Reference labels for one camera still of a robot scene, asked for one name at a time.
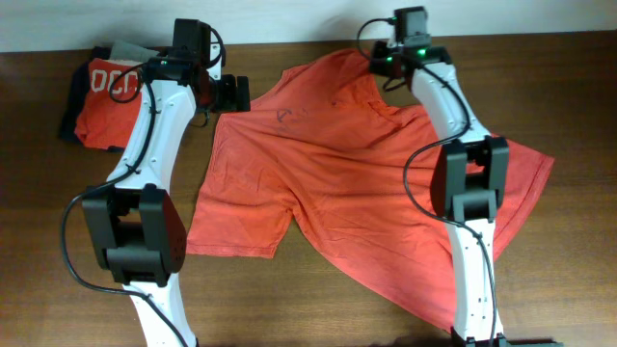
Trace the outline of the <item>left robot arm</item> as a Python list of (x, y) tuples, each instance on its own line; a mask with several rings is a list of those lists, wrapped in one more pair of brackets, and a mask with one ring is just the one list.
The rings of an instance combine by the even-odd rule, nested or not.
[(121, 160), (107, 180), (77, 197), (100, 268), (131, 298), (149, 346), (196, 346), (179, 272), (187, 230), (170, 197), (185, 129), (195, 114), (248, 112), (249, 80), (223, 74), (218, 32), (177, 19), (173, 43), (137, 68), (140, 109)]

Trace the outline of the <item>salmon red t-shirt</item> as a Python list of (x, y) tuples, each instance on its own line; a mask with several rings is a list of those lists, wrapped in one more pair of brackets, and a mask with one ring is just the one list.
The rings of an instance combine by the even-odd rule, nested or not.
[(187, 250), (270, 258), (296, 222), (340, 271), (447, 329), (451, 247), (423, 214), (435, 138), (422, 107), (381, 98), (353, 49), (287, 69), (249, 112), (219, 117)]

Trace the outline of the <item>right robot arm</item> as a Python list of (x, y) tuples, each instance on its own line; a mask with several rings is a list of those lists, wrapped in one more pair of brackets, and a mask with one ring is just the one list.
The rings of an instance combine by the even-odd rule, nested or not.
[(456, 346), (504, 346), (494, 272), (496, 216), (505, 194), (509, 146), (477, 119), (463, 95), (455, 66), (427, 31), (422, 7), (397, 9), (387, 18), (394, 34), (375, 43), (371, 72), (406, 86), (425, 108), (438, 136), (414, 158), (437, 148), (430, 183), (431, 206), (419, 210), (445, 224), (452, 252)]

